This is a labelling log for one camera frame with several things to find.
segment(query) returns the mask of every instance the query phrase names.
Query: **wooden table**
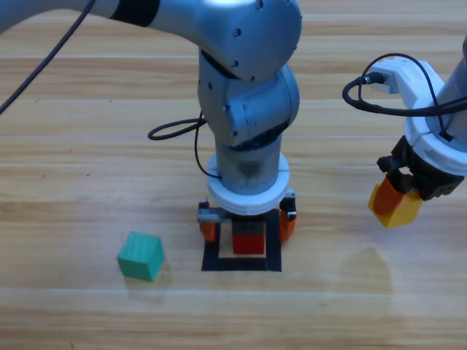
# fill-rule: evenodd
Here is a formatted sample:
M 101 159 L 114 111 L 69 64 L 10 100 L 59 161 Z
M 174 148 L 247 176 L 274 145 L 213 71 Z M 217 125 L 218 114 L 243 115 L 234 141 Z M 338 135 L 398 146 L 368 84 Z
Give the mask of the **wooden table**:
M 0 118 L 0 349 L 467 349 L 467 189 L 384 229 L 367 209 L 403 119 L 347 106 L 341 90 L 378 55 L 461 57 L 465 0 L 303 0 L 290 64 L 301 110 L 283 152 L 298 195 L 282 273 L 201 272 L 206 180 L 193 134 L 150 129 L 197 117 L 197 47 L 89 17 Z M 76 12 L 0 36 L 4 100 Z M 368 93 L 400 106 L 398 96 Z M 203 128 L 201 160 L 214 150 Z M 162 238 L 157 281 L 124 279 L 128 233 Z M 228 250 L 229 239 L 224 248 Z

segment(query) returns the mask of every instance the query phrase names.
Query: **cube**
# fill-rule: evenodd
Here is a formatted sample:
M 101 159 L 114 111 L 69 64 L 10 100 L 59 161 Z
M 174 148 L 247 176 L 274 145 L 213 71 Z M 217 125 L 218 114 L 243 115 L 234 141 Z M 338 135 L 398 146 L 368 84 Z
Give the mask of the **cube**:
M 371 194 L 370 201 L 368 202 L 369 209 L 373 212 L 374 216 L 386 228 L 395 228 L 398 226 L 408 225 L 415 220 L 418 211 L 420 210 L 423 200 L 420 198 L 418 192 L 407 193 L 403 196 L 402 201 L 398 204 L 397 208 L 389 214 L 378 215 L 373 210 L 374 201 L 377 197 L 379 184 L 374 188 Z
M 154 281 L 164 260 L 161 239 L 157 236 L 132 232 L 117 260 L 124 276 Z

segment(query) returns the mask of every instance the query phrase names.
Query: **cable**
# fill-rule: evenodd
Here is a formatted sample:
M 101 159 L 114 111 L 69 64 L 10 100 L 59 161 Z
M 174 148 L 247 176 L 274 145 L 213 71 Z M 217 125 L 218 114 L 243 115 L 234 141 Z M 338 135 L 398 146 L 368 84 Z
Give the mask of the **cable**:
M 362 77 L 365 76 L 365 74 L 371 69 L 371 67 L 376 62 L 382 60 L 383 58 L 392 57 L 392 56 L 398 56 L 398 57 L 402 57 L 402 58 L 406 58 L 408 60 L 411 60 L 412 62 L 414 62 L 418 66 L 418 68 L 420 68 L 423 75 L 425 75 L 426 82 L 428 83 L 428 87 L 430 88 L 430 93 L 431 93 L 431 98 L 433 99 L 433 104 L 434 104 L 435 107 L 438 107 L 438 99 L 436 98 L 435 90 L 433 89 L 433 84 L 431 83 L 430 76 L 428 75 L 427 71 L 422 66 L 422 64 L 418 60 L 413 58 L 412 56 L 406 55 L 404 53 L 388 53 L 386 55 L 379 56 L 377 59 L 373 60 L 373 62 L 371 62 L 365 68 L 365 70 L 362 73 Z M 363 99 L 362 99 L 362 85 L 363 85 L 363 83 L 362 83 L 362 81 L 360 81 L 360 84 L 358 85 L 358 100 L 359 101 L 363 101 Z M 439 126 L 441 128 L 441 132 L 446 133 L 446 130 L 444 129 L 444 121 L 443 121 L 443 118 L 442 118 L 442 116 L 440 114 L 438 115 L 438 121 L 439 121 Z
M 184 129 L 182 129 L 180 131 L 175 131 L 174 133 L 167 133 L 167 134 L 161 135 L 161 136 L 155 136 L 156 133 L 158 133 L 159 131 L 162 131 L 164 129 L 172 128 L 174 126 L 178 126 L 178 125 L 181 125 L 181 124 L 191 124 L 191 123 L 194 123 L 194 124 L 184 128 Z M 198 118 L 194 118 L 194 119 L 178 120 L 176 122 L 170 122 L 170 123 L 158 126 L 156 129 L 151 130 L 149 132 L 149 134 L 147 135 L 147 137 L 150 140 L 153 140 L 153 141 L 162 141 L 162 140 L 173 139 L 174 137 L 183 135 L 184 133 L 189 133 L 192 130 L 199 129 L 204 124 L 206 124 L 205 119 L 200 120 Z
M 174 127 L 174 126 L 178 126 L 178 125 L 181 125 L 181 124 L 190 124 L 190 123 L 193 123 L 193 124 L 186 127 L 186 128 L 184 128 L 184 129 L 182 129 L 182 130 L 175 131 L 173 133 L 167 133 L 167 134 L 162 135 L 162 136 L 155 136 L 156 133 L 158 133 L 159 131 L 162 131 L 164 129 L 171 128 L 171 127 Z M 155 128 L 155 129 L 152 129 L 149 132 L 149 134 L 147 135 L 147 137 L 150 140 L 153 140 L 153 141 L 161 141 L 161 140 L 173 139 L 174 137 L 183 135 L 184 133 L 188 133 L 190 131 L 196 130 L 196 132 L 195 132 L 195 158 L 196 158 L 196 162 L 198 163 L 198 167 L 207 176 L 213 177 L 215 179 L 222 179 L 221 176 L 210 174 L 206 170 L 204 170 L 203 166 L 201 165 L 201 162 L 199 161 L 199 156 L 198 156 L 199 128 L 201 126 L 203 126 L 204 124 L 206 124 L 206 123 L 207 123 L 207 121 L 203 118 L 203 111 L 201 111 L 200 114 L 199 114 L 198 119 L 179 120 L 177 122 L 170 122 L 170 123 L 161 125 L 161 126 Z
M 390 56 L 400 56 L 403 58 L 407 58 L 415 62 L 419 66 L 419 68 L 422 70 L 423 74 L 425 75 L 425 78 L 427 79 L 428 87 L 430 88 L 432 97 L 434 95 L 433 104 L 435 104 L 435 106 L 418 108 L 418 109 L 394 109 L 394 108 L 385 108 L 377 104 L 370 104 L 361 98 L 362 85 L 369 85 L 369 84 L 374 84 L 374 83 L 383 84 L 385 82 L 385 76 L 383 74 L 376 73 L 376 72 L 367 74 L 367 72 L 377 61 L 383 58 L 386 58 L 386 57 L 390 57 Z M 350 97 L 350 91 L 351 89 L 357 86 L 359 89 L 359 94 L 358 94 L 358 100 L 355 100 Z M 342 98 L 350 106 L 353 106 L 354 108 L 359 109 L 361 111 L 376 113 L 376 114 L 395 115 L 395 116 L 400 116 L 400 117 L 438 117 L 440 118 L 440 116 L 442 115 L 462 112 L 467 109 L 467 96 L 458 98 L 454 101 L 449 101 L 444 104 L 438 105 L 438 101 L 436 100 L 436 94 L 434 94 L 434 90 L 433 90 L 433 86 L 431 84 L 430 78 L 426 70 L 423 68 L 422 64 L 416 59 L 414 59 L 413 57 L 405 55 L 405 54 L 401 54 L 401 53 L 389 53 L 387 55 L 380 56 L 376 60 L 371 62 L 366 67 L 365 71 L 363 71 L 360 77 L 358 77 L 356 80 L 350 82 L 349 84 L 345 86 L 345 88 L 342 91 Z M 441 130 L 444 130 L 444 123 L 442 122 L 442 118 L 440 118 L 440 120 L 441 120 L 440 122 Z
M 0 106 L 0 115 L 7 110 L 9 106 L 26 90 L 26 88 L 36 79 L 36 77 L 44 70 L 44 68 L 51 62 L 51 60 L 57 55 L 60 49 L 66 44 L 73 33 L 78 29 L 83 20 L 92 10 L 96 0 L 89 0 L 88 4 L 82 11 L 73 26 L 66 32 L 60 42 L 53 48 L 50 54 L 37 66 L 37 68 L 31 73 L 31 75 L 21 84 L 21 86 Z
M 219 175 L 213 175 L 208 173 L 207 171 L 204 170 L 203 166 L 201 165 L 199 158 L 198 158 L 198 134 L 199 134 L 199 128 L 203 125 L 201 122 L 203 121 L 203 111 L 199 114 L 199 119 L 198 119 L 198 127 L 196 128 L 195 132 L 195 157 L 196 157 L 196 162 L 198 163 L 198 167 L 205 173 L 207 176 L 214 177 L 215 179 L 222 179 L 222 177 Z

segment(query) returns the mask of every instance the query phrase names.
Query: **black tape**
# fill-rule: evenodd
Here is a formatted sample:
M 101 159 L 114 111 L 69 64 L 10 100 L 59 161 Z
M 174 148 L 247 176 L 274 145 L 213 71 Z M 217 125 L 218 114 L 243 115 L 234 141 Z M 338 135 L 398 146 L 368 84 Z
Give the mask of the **black tape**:
M 158 14 L 161 0 L 120 0 L 111 20 L 148 27 Z
M 266 257 L 219 258 L 220 225 L 216 224 L 215 242 L 204 244 L 202 271 L 275 271 L 282 272 L 279 239 L 279 210 L 266 215 Z

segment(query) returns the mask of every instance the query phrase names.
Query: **green cube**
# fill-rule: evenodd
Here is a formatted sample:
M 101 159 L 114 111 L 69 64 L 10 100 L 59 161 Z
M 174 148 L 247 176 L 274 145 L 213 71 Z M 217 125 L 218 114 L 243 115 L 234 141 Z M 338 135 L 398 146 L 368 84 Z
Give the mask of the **green cube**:
M 126 277 L 154 281 L 163 259 L 159 237 L 132 232 L 118 255 L 118 265 Z

